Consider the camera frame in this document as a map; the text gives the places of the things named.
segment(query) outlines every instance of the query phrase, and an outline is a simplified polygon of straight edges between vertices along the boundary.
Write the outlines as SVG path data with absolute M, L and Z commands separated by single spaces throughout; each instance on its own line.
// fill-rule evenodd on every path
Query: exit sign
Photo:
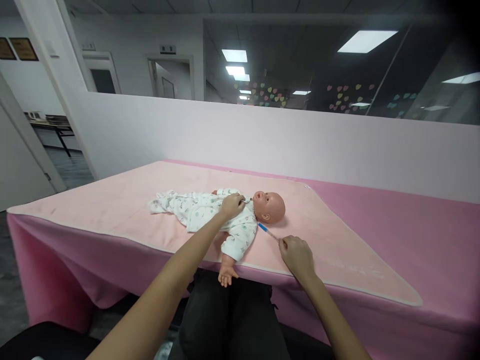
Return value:
M 176 54 L 177 48 L 175 45 L 160 45 L 160 54 Z

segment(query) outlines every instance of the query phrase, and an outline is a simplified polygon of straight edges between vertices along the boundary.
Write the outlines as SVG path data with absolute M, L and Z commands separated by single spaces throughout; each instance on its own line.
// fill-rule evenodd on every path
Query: door frame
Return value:
M 151 93 L 152 96 L 157 98 L 157 89 L 155 86 L 155 79 L 153 78 L 153 73 L 156 73 L 156 69 L 152 68 L 152 62 L 156 60 L 173 60 L 182 62 L 182 60 L 187 60 L 190 67 L 190 90 L 191 90 L 191 99 L 195 100 L 195 87 L 194 87 L 194 56 L 193 55 L 163 55 L 160 53 L 146 53 L 144 55 L 146 65 L 148 66 L 148 73 L 150 75 L 151 82 Z
M 121 94 L 122 90 L 120 88 L 120 82 L 119 78 L 117 76 L 117 70 L 115 69 L 115 64 L 114 64 L 114 58 L 112 57 L 112 54 L 110 51 L 87 51 L 84 50 L 81 52 L 83 61 L 85 60 L 104 60 L 109 62 L 108 69 L 105 68 L 103 70 L 109 70 L 111 79 L 113 81 L 113 87 L 115 88 L 115 93 L 116 94 Z M 90 72 L 90 67 L 87 66 L 87 63 L 85 62 L 86 70 Z M 95 86 L 95 90 L 97 90 L 97 86 L 95 85 L 95 81 L 93 82 L 93 85 Z

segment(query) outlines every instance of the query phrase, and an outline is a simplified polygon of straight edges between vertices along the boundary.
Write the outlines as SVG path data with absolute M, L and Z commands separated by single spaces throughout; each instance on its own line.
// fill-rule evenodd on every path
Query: person's leg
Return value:
M 290 359 L 271 296 L 269 285 L 234 279 L 229 295 L 229 359 Z
M 170 360 L 224 358 L 229 289 L 218 277 L 218 272 L 197 270 Z

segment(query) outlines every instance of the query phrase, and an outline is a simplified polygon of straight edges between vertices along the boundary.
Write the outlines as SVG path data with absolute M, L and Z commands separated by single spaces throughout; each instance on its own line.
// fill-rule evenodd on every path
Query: door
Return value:
M 0 105 L 0 211 L 55 194 Z
M 121 94 L 114 62 L 109 52 L 84 51 L 83 61 L 98 93 Z

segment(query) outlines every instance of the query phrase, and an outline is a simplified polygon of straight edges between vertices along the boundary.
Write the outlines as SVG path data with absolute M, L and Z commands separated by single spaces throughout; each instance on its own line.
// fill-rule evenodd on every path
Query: framed certificate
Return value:
M 23 61 L 38 61 L 34 47 L 28 37 L 10 37 L 10 42 L 15 49 L 16 55 Z
M 17 60 L 6 37 L 0 37 L 0 60 Z

